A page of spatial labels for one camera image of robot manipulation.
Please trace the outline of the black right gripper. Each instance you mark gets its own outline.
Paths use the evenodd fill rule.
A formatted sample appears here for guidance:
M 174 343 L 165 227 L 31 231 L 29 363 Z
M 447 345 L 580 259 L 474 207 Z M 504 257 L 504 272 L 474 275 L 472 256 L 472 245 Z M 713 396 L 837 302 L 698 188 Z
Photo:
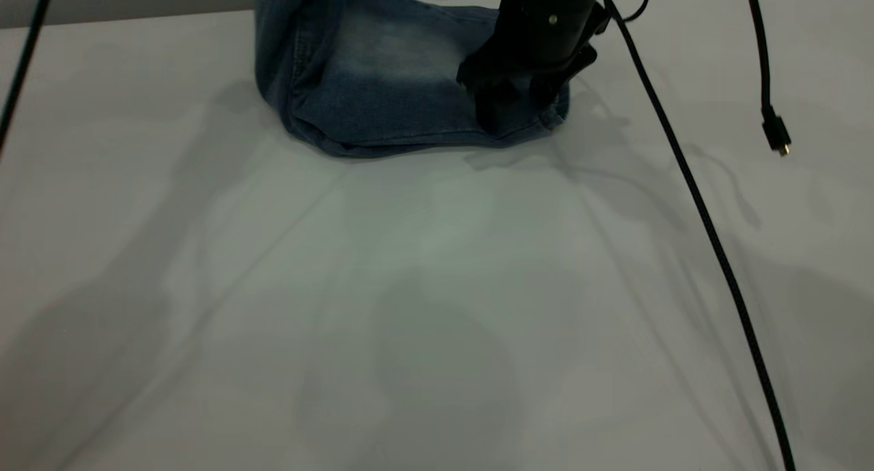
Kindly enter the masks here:
M 484 132 L 498 132 L 503 107 L 511 90 L 500 87 L 520 77 L 545 77 L 553 81 L 533 81 L 533 105 L 537 110 L 567 111 L 569 79 L 590 66 L 598 57 L 588 44 L 565 60 L 537 63 L 508 48 L 485 44 L 461 62 L 457 82 L 474 95 L 475 117 Z

